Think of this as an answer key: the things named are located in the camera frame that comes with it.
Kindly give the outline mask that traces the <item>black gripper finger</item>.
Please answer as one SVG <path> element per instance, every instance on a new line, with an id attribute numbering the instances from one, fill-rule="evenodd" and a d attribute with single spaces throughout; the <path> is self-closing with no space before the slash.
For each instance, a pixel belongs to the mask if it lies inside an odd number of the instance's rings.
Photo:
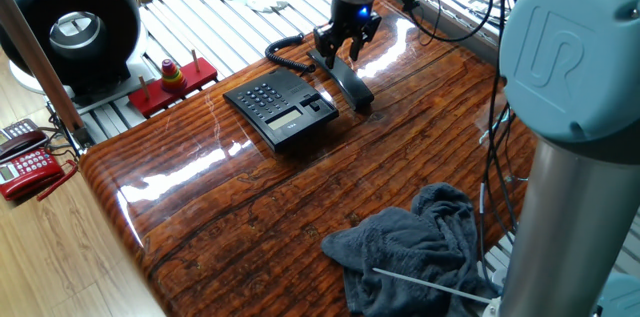
<path id="1" fill-rule="evenodd" d="M 314 41 L 317 51 L 324 58 L 325 65 L 332 69 L 338 49 L 345 40 L 345 34 L 341 27 L 334 23 L 327 23 L 313 29 Z"/>
<path id="2" fill-rule="evenodd" d="M 358 22 L 352 28 L 350 58 L 357 61 L 360 51 L 366 43 L 372 41 L 382 21 L 378 14 L 373 14 L 366 22 Z"/>

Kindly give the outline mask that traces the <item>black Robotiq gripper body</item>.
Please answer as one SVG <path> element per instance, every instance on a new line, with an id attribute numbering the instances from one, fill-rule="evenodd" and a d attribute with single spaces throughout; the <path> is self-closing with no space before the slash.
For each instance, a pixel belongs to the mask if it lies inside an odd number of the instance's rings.
<path id="1" fill-rule="evenodd" d="M 351 38 L 352 28 L 358 22 L 366 22 L 372 15 L 373 3 L 351 3 L 343 0 L 332 0 L 331 18 L 329 23 L 334 23 L 343 29 L 345 39 Z"/>

